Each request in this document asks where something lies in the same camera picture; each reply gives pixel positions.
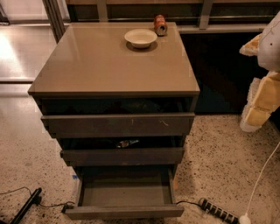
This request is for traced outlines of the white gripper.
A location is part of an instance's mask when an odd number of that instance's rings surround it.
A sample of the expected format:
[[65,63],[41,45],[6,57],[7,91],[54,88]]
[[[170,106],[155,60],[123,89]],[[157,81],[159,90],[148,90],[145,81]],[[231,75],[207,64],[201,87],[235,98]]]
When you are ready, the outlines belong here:
[[258,65],[269,71],[249,86],[247,104],[241,114],[240,127],[245,132],[259,130],[280,107],[280,11],[258,34],[243,45],[239,53],[256,56]]

